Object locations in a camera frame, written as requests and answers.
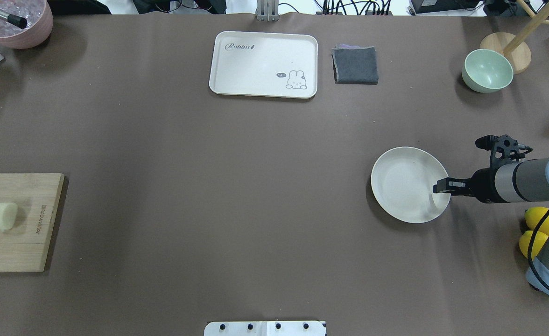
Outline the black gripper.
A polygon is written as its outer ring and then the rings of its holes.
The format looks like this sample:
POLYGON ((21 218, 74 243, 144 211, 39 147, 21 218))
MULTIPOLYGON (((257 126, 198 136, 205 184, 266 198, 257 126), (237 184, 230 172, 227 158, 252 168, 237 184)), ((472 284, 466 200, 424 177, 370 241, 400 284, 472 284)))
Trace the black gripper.
POLYGON ((433 193, 463 194, 482 203, 497 203, 496 172, 496 169, 484 168, 476 171, 469 179, 443 178, 433 185, 433 193))

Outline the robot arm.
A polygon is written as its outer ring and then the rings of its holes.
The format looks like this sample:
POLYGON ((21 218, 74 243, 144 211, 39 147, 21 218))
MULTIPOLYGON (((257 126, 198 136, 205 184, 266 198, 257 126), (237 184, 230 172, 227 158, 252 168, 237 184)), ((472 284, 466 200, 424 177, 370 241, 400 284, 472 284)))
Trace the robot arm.
MULTIPOLYGON (((443 178, 433 185, 435 194, 472 196, 482 203, 549 202, 549 158, 516 161, 494 154, 490 166, 470 178, 443 178)), ((549 238, 535 257, 534 242, 527 247, 528 283, 549 295, 549 238)))

